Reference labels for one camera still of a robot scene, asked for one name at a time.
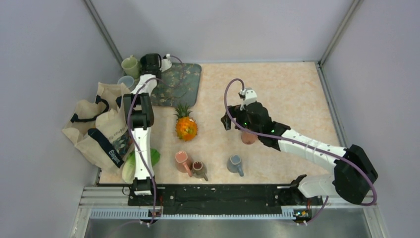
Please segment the salmon pink mug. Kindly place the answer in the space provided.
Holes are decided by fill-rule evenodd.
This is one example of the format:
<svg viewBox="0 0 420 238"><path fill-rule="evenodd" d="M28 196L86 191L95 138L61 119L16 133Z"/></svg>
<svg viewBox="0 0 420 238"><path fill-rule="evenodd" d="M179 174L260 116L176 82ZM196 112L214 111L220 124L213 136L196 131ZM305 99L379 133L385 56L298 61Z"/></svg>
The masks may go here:
<svg viewBox="0 0 420 238"><path fill-rule="evenodd" d="M242 131L241 140L246 145L254 144L258 140L258 136L252 133Z"/></svg>

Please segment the light green mug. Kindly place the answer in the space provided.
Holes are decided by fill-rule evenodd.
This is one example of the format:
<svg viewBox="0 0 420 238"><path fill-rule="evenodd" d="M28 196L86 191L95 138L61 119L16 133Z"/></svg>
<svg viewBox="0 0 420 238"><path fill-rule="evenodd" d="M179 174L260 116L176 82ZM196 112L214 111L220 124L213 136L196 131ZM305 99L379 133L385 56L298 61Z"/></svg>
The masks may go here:
<svg viewBox="0 0 420 238"><path fill-rule="evenodd" d="M134 79L140 78L140 63L133 55L125 58L121 63L121 67L126 75Z"/></svg>

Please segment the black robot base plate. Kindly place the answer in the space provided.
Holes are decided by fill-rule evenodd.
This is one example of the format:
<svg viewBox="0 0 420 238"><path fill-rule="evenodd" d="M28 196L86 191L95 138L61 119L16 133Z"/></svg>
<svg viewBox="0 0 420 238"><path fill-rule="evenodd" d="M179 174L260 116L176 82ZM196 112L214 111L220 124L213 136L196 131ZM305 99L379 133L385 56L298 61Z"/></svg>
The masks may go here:
<svg viewBox="0 0 420 238"><path fill-rule="evenodd" d="M157 195L135 196L129 206L155 206L165 215L281 214L284 206L322 205L306 198L295 185L277 184L159 184Z"/></svg>

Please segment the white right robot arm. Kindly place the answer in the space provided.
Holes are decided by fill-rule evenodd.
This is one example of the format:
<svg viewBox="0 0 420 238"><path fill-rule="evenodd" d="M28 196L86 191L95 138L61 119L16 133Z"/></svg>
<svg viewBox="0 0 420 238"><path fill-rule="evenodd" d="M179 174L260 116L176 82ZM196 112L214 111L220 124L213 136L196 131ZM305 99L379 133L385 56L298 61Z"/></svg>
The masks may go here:
<svg viewBox="0 0 420 238"><path fill-rule="evenodd" d="M305 176L290 191L296 204L304 204L310 197L338 195L349 203L372 206L378 195L374 187L378 173L364 149L358 145L349 148L333 146L273 121L267 109L259 102L247 106L225 105L221 122L226 130L236 129L256 135L265 146L280 152L298 155L328 171L322 176Z"/></svg>

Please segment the blue grey mug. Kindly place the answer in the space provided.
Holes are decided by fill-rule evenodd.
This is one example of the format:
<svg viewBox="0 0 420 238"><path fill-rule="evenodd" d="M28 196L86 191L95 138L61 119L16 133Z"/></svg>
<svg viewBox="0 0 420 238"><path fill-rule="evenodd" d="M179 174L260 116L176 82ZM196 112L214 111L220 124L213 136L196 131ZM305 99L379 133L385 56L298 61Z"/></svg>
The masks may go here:
<svg viewBox="0 0 420 238"><path fill-rule="evenodd" d="M226 164L227 169L234 174L239 174L239 176L243 177L244 172L242 168L242 160L239 155L232 155L227 160Z"/></svg>

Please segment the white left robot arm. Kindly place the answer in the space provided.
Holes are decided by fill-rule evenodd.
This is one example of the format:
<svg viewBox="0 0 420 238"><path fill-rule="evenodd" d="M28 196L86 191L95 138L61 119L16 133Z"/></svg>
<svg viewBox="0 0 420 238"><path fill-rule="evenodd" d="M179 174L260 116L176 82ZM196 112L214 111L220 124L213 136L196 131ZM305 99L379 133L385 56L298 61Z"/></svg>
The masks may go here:
<svg viewBox="0 0 420 238"><path fill-rule="evenodd" d="M151 162L150 137L154 124L151 93L161 76L161 56L146 54L140 58L141 73L136 87L122 98L128 132L134 142L135 170L132 192L147 205L158 201L159 192L154 188L154 171Z"/></svg>

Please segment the clear light blue cup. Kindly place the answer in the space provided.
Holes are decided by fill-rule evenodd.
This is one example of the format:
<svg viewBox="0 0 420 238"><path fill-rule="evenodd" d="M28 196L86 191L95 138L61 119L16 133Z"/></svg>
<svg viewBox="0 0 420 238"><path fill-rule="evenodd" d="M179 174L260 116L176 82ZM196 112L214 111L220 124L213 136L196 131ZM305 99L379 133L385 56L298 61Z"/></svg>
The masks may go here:
<svg viewBox="0 0 420 238"><path fill-rule="evenodd" d="M130 91L135 89L135 80L132 76L125 75L119 78L118 85L125 85Z"/></svg>

